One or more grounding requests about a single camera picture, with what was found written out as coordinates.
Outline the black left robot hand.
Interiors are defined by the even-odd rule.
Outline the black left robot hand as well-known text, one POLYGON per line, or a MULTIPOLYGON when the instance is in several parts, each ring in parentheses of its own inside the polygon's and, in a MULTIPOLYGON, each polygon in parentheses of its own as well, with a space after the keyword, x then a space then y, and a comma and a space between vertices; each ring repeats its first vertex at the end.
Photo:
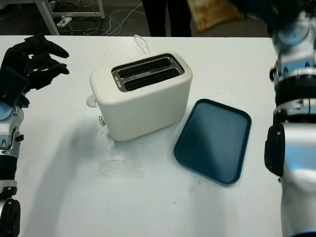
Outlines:
POLYGON ((65 49, 45 36, 31 36, 6 51, 1 68, 9 67, 28 80, 25 93, 32 89, 39 90, 50 85, 60 74, 70 73, 66 64, 56 61, 51 55, 69 57, 65 49))

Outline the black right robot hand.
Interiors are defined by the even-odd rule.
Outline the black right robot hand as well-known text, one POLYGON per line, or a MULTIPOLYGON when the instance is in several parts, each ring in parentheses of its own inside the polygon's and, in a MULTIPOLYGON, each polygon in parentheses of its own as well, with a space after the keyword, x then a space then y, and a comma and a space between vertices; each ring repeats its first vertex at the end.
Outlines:
POLYGON ((230 3, 243 13, 259 17, 267 26, 274 23, 275 14, 268 0, 231 0, 230 3))

